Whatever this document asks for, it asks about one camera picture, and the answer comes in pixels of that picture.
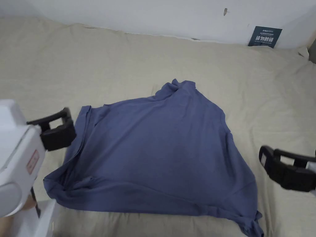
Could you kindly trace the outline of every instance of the t-shirt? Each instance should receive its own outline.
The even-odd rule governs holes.
[[[209,215],[263,236],[255,177],[224,112],[195,83],[154,96],[83,106],[64,164],[45,177],[51,198],[88,211]]]

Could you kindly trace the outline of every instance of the beige bedsheet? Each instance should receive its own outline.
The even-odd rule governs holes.
[[[316,65],[298,50],[192,42],[126,34],[40,18],[0,19],[0,99],[16,100],[28,120],[81,106],[153,95],[164,83],[192,80],[226,113],[258,184],[266,236],[315,236],[316,197],[283,190],[258,161],[261,145],[313,155]],[[46,155],[35,183],[63,162]],[[243,236],[232,221],[209,216],[83,212],[62,208],[57,236]]]

